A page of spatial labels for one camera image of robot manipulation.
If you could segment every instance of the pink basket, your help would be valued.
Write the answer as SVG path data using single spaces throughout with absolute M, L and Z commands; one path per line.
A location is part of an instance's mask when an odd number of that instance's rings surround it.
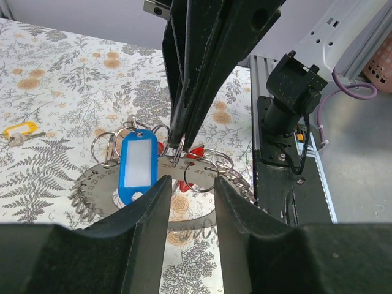
M 377 89 L 392 93 L 392 32 L 366 64 L 363 73 Z

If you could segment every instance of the black cable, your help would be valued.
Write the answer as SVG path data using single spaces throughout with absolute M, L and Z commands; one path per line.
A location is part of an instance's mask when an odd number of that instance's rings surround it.
M 311 124 L 309 122 L 309 115 L 304 116 L 304 121 L 305 121 L 305 126 L 306 126 L 306 136 L 305 136 L 304 146 L 302 148 L 300 165 L 298 167 L 294 166 L 294 162 L 293 162 L 292 158 L 290 157 L 290 155 L 286 152 L 286 150 L 283 148 L 282 145 L 279 145 L 281 152 L 286 155 L 286 160 L 287 160 L 288 165 L 290 166 L 290 169 L 292 170 L 294 175 L 300 175 L 300 174 L 302 174 L 302 172 L 304 170 L 307 147 L 309 146 L 309 138 L 311 136 Z

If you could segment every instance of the silver key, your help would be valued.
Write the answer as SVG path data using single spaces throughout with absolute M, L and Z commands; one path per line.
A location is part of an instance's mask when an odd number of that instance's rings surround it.
M 28 135 L 23 135 L 21 133 L 15 133 L 10 137 L 10 143 L 9 145 L 11 147 L 17 147 L 23 145 L 23 143 L 27 140 L 34 139 L 34 138 L 39 138 L 45 136 L 47 133 L 41 132 L 41 133 L 36 133 L 36 134 L 28 134 Z

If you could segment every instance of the fern leaf print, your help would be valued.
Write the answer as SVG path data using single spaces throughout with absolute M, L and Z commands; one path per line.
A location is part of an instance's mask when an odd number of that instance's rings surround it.
M 24 147 L 34 151 L 35 155 L 19 160 L 8 168 L 12 171 L 25 167 L 25 170 L 16 172 L 8 181 L 0 184 L 2 190 L 7 189 L 0 198 L 10 200 L 2 207 L 12 209 L 19 222 L 36 221 L 37 216 L 53 204 L 52 199 L 60 197 L 60 192 L 66 190 L 60 184 L 61 181 L 73 181 L 66 171 L 78 168 L 70 162 L 67 155 L 73 149 L 66 145 L 70 140 L 40 141 L 44 146 Z

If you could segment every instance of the red key tag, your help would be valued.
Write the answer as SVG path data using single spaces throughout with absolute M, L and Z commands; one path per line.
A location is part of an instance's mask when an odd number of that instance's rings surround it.
M 165 146 L 161 142 L 158 142 L 158 155 L 161 155 L 164 149 Z
M 204 145 L 199 145 L 196 146 L 194 149 L 190 150 L 189 153 L 193 153 L 194 155 L 188 154 L 186 157 L 191 158 L 191 159 L 198 159 L 200 157 L 203 157 L 204 153 Z M 179 190 L 182 193 L 185 193 L 190 190 L 190 188 L 187 186 L 187 184 L 184 181 L 179 182 Z

